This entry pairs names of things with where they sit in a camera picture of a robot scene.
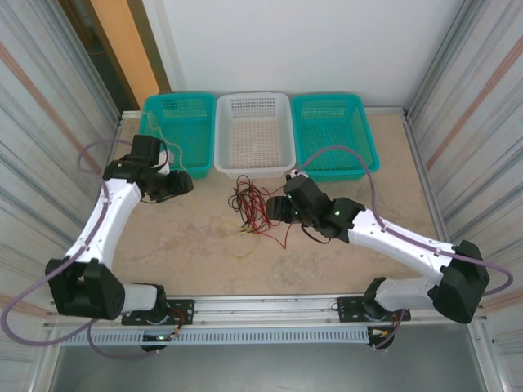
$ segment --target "tangled wires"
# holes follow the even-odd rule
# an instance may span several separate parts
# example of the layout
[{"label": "tangled wires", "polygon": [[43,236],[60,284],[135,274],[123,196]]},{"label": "tangled wires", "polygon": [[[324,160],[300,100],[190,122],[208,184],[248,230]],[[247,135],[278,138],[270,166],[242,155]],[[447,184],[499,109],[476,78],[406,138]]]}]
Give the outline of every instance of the tangled wires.
[{"label": "tangled wires", "polygon": [[229,197],[228,204],[236,212],[239,212],[245,233],[261,234],[266,237],[274,239],[283,248],[287,248],[287,237],[291,225],[287,228],[284,243],[281,243],[277,238],[272,237],[266,232],[271,227],[276,227],[280,222],[273,223],[270,221],[266,212],[266,203],[264,196],[271,197],[272,194],[278,192],[283,186],[279,187],[274,192],[269,192],[265,188],[259,190],[247,176],[239,176],[236,179],[235,194]]}]

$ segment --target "teal basket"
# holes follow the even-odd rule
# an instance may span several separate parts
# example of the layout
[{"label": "teal basket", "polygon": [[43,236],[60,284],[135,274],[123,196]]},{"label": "teal basket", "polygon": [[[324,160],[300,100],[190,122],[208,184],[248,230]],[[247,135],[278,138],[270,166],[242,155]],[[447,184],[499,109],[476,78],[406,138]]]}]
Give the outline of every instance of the teal basket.
[{"label": "teal basket", "polygon": [[[319,149],[343,145],[358,153],[371,172],[379,169],[376,146],[358,96],[297,96],[291,109],[298,166]],[[304,170],[314,181],[358,180],[365,175],[357,158],[342,150],[320,155]]]},{"label": "teal basket", "polygon": [[174,155],[171,170],[185,168],[192,178],[204,178],[213,162],[215,113],[213,94],[150,96],[145,101],[138,133],[166,142]]}]

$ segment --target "floor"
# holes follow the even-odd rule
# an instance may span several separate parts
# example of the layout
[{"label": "floor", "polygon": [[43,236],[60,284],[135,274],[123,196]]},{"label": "floor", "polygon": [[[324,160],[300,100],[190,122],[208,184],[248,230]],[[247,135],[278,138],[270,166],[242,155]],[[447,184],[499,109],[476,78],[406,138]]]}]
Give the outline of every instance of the floor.
[{"label": "floor", "polygon": [[[131,140],[138,118],[123,123]],[[399,115],[370,115],[381,168],[375,173],[379,213],[407,229],[434,237],[418,174]],[[126,152],[118,148],[116,156]],[[284,178],[256,180],[269,190]],[[364,291],[373,278],[412,278],[402,264],[363,247],[332,241],[321,245],[292,227],[288,248],[258,235],[229,236],[240,224],[227,205],[234,181],[212,169],[194,191],[162,204],[141,203],[132,213],[114,256],[113,272],[124,283],[157,283],[168,295],[276,295]],[[366,178],[323,183],[330,198],[370,205]],[[271,234],[281,241],[287,228]]]},{"label": "floor", "polygon": [[50,390],[486,392],[470,334],[459,324],[402,326],[388,352],[361,344],[191,345],[114,361],[90,347],[63,347]]}]

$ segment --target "white wall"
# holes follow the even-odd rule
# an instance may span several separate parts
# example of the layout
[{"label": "white wall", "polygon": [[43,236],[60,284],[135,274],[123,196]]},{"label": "white wall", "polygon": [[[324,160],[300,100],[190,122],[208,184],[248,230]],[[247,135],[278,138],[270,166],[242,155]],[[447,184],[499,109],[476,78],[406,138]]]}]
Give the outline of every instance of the white wall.
[{"label": "white wall", "polygon": [[463,0],[145,0],[173,90],[407,105]]}]

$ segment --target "marble surface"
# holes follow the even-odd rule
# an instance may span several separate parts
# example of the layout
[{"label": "marble surface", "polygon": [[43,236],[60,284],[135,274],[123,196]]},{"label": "marble surface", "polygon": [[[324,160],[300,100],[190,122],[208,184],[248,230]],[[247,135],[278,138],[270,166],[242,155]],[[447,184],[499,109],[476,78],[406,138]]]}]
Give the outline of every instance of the marble surface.
[{"label": "marble surface", "polygon": [[[370,115],[381,168],[374,174],[381,216],[434,237],[431,218],[399,115]],[[139,119],[123,123],[131,140]],[[126,152],[118,147],[116,156]],[[277,189],[284,178],[255,180]],[[131,214],[114,255],[113,272],[124,283],[157,283],[168,295],[275,295],[362,292],[373,278],[412,278],[417,273],[387,256],[356,245],[310,240],[290,229],[287,250],[259,235],[227,237],[240,224],[227,205],[234,181],[212,169],[194,191],[161,204],[140,203]],[[321,183],[330,198],[345,196],[370,206],[365,178]],[[270,234],[283,242],[287,227]],[[247,257],[244,255],[255,247]]]}]

